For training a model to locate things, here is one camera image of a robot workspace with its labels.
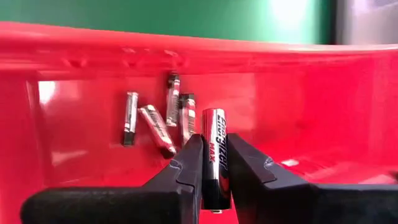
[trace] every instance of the red plastic bin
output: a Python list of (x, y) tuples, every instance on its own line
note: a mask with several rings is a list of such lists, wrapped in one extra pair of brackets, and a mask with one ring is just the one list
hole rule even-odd
[[(165, 112), (165, 71), (241, 135), (317, 183), (391, 184), (398, 170), (398, 45), (305, 46), (0, 23), (0, 223), (46, 187), (140, 186), (163, 159), (125, 93)], [(200, 132), (200, 119), (196, 126)], [(200, 222), (237, 223), (234, 210)]]

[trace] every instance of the green wall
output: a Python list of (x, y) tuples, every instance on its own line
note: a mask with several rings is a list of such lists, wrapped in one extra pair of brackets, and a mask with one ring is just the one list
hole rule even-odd
[(0, 20), (315, 44), (322, 0), (0, 0)]

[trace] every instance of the battery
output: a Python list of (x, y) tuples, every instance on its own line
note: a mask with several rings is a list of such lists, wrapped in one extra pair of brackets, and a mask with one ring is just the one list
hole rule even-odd
[(231, 208), (226, 147), (226, 116), (222, 109), (206, 109), (202, 115), (202, 209), (220, 213)]
[(136, 135), (138, 93), (127, 92), (126, 114), (124, 116), (123, 146), (132, 146)]
[(167, 89), (166, 125), (177, 127), (178, 97), (180, 95), (180, 78), (177, 73), (172, 72), (169, 75)]
[(146, 105), (139, 108), (139, 112), (147, 122), (156, 145), (167, 154), (175, 155), (177, 150), (157, 109), (153, 105)]
[(195, 134), (195, 97), (191, 93), (180, 95), (180, 129), (182, 146)]

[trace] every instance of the red plastic container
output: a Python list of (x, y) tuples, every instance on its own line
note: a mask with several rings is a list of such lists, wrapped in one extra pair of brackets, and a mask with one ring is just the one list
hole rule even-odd
[[(0, 23), (0, 223), (19, 223), (21, 203), (46, 187), (140, 186), (168, 164), (141, 119), (136, 145), (120, 142), (125, 92), (164, 115), (170, 69), (198, 118), (223, 108), (230, 132), (303, 178), (393, 183), (397, 49)], [(209, 219), (238, 222), (233, 209)]]

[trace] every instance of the red plastic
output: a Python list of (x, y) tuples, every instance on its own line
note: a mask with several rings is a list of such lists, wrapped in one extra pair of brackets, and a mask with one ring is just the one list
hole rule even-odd
[[(230, 132), (307, 180), (393, 183), (397, 49), (0, 23), (0, 223), (46, 187), (140, 186), (166, 166), (143, 120), (134, 147), (120, 142), (126, 91), (164, 115), (170, 69), (198, 118), (225, 109)], [(209, 219), (237, 223), (234, 210)]]

